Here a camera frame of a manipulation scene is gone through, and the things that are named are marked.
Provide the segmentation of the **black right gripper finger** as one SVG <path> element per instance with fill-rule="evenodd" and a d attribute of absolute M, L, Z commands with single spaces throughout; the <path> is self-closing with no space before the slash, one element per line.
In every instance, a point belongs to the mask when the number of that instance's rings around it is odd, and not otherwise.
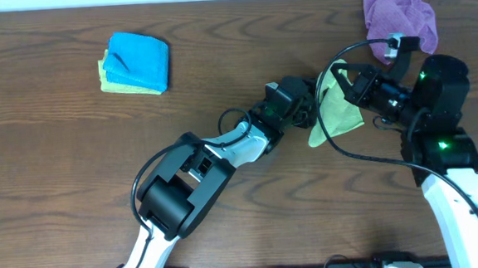
<path fill-rule="evenodd" d="M 349 68 L 349 65 L 347 63 L 338 63 L 335 62 L 331 67 L 330 70 L 332 72 L 332 75 L 337 81 L 337 84 L 339 84 L 340 89 L 342 90 L 343 94 L 347 95 L 349 90 L 351 89 L 351 84 L 349 83 L 349 78 L 348 74 L 344 74 L 344 71 L 346 71 Z"/>
<path fill-rule="evenodd" d="M 349 76 L 349 73 L 358 73 L 364 76 L 375 76 L 379 73 L 379 69 L 369 64 L 353 64 L 353 63 L 339 63 L 338 69 L 345 72 L 345 77 Z"/>

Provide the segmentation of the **light green microfiber cloth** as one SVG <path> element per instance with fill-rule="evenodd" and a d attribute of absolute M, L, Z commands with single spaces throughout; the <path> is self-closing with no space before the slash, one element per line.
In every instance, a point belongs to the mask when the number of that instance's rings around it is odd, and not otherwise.
<path fill-rule="evenodd" d="M 328 135 L 334 138 L 364 125 L 360 109 L 345 100 L 331 70 L 321 72 L 319 78 L 322 84 L 319 88 L 319 114 Z"/>

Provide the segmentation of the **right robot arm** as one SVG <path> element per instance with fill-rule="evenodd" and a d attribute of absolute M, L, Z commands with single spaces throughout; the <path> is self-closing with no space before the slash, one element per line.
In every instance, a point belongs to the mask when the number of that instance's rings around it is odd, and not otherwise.
<path fill-rule="evenodd" d="M 459 125 L 470 89 L 466 64 L 429 56 L 412 89 L 407 68 L 365 64 L 330 69 L 345 99 L 403 129 L 401 155 L 437 218 L 452 268 L 478 268 L 478 151 Z"/>

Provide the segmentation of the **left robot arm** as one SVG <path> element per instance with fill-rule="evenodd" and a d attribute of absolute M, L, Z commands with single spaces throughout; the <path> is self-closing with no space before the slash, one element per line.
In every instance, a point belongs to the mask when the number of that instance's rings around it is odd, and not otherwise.
<path fill-rule="evenodd" d="M 265 97 L 244 111 L 235 128 L 202 139 L 184 133 L 153 156 L 131 190 L 138 240 L 121 268 L 164 268 L 175 244 L 210 212 L 237 168 L 254 163 L 279 144 L 290 127 L 314 125 L 315 80 L 287 76 L 266 84 Z"/>

